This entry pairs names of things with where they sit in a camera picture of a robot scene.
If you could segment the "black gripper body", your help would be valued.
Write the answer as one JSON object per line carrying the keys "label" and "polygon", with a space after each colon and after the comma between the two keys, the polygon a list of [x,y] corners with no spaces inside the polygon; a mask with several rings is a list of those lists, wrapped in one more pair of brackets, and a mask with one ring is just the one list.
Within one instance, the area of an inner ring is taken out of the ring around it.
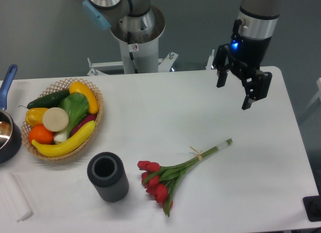
{"label": "black gripper body", "polygon": [[256,71],[260,69],[271,38],[259,40],[245,36],[234,35],[229,45],[229,63],[231,72],[241,80],[247,80],[254,76],[262,80],[270,80],[270,72]]}

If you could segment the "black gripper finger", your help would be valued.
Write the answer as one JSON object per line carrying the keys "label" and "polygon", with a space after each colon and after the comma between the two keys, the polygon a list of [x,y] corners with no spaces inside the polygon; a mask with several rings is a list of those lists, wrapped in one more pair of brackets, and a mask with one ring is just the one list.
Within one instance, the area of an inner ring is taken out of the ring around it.
{"label": "black gripper finger", "polygon": [[220,45],[212,63],[213,67],[217,69],[218,81],[216,86],[218,88],[225,86],[226,83],[226,79],[228,76],[227,71],[230,69],[229,64],[226,64],[228,53],[229,44]]}
{"label": "black gripper finger", "polygon": [[242,85],[246,93],[242,104],[243,110],[251,108],[253,102],[267,97],[271,80],[272,73],[261,70],[255,70],[251,77],[242,79]]}

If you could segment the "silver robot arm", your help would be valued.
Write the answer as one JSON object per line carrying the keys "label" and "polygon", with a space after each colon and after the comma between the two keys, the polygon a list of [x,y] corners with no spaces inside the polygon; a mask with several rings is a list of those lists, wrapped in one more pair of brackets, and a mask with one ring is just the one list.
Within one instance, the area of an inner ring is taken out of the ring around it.
{"label": "silver robot arm", "polygon": [[225,86],[228,72],[240,79],[246,94],[243,110],[267,97],[272,74],[261,71],[260,64],[274,33],[280,6],[281,0],[241,0],[231,41],[220,45],[215,55],[217,87]]}

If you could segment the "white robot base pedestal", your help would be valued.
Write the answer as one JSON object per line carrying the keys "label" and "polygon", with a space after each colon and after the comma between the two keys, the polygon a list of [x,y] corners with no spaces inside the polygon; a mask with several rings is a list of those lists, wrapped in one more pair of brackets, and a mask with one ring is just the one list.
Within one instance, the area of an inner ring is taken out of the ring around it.
{"label": "white robot base pedestal", "polygon": [[85,0],[82,7],[97,27],[118,40],[125,74],[172,71],[178,55],[170,52],[159,59],[165,18],[150,0]]}

